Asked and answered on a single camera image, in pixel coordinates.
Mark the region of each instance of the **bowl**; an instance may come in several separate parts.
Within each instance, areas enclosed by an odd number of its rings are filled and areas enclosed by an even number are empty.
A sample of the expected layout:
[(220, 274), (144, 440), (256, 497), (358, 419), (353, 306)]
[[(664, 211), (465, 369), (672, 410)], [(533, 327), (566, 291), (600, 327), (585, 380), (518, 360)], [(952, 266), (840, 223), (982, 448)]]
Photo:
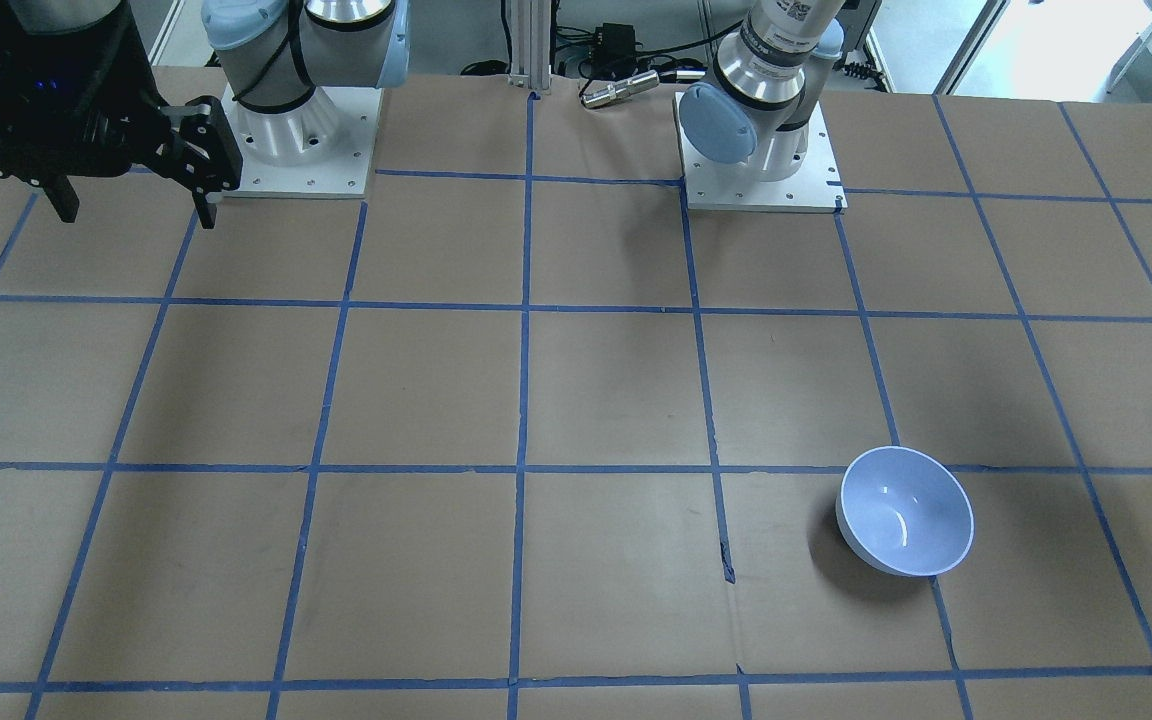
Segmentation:
[(907, 578), (940, 575), (972, 548), (972, 502), (954, 473), (908, 447), (851, 462), (835, 502), (838, 528), (869, 564)]

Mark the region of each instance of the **metal connector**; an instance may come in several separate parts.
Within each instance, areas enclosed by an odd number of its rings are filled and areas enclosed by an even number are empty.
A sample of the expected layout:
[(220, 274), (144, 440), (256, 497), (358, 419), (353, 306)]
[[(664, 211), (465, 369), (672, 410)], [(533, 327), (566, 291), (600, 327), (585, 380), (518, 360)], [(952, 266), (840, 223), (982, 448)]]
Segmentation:
[(585, 109), (605, 108), (605, 106), (612, 105), (612, 103), (620, 103), (621, 100), (630, 99), (632, 96), (646, 92), (659, 85), (660, 73), (655, 70), (647, 70), (645, 73), (636, 74), (636, 76), (617, 79), (602, 90), (582, 94), (579, 97), (579, 104), (584, 105)]

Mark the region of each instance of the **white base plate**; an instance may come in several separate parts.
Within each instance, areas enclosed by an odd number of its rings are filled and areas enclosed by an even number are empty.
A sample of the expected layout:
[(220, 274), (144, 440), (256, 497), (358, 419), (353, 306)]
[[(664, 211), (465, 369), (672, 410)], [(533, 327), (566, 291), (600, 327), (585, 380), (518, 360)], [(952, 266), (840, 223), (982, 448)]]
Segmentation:
[[(673, 97), (677, 118), (681, 92)], [(745, 210), (763, 213), (833, 213), (846, 209), (847, 196), (833, 158), (820, 106), (808, 130), (812, 141), (799, 172), (782, 181), (763, 182), (745, 165), (714, 162), (700, 154), (679, 126), (679, 149), (687, 183), (687, 206), (694, 210)]]
[[(344, 114), (348, 135), (340, 138), (329, 157), (311, 165), (267, 165), (253, 159), (244, 147), (243, 179), (238, 190), (227, 197), (316, 197), (316, 199), (361, 200), (367, 196), (372, 152), (380, 122), (382, 91), (378, 88), (325, 88), (326, 94)], [(234, 90), (225, 88), (220, 103), (225, 113), (234, 109)]]

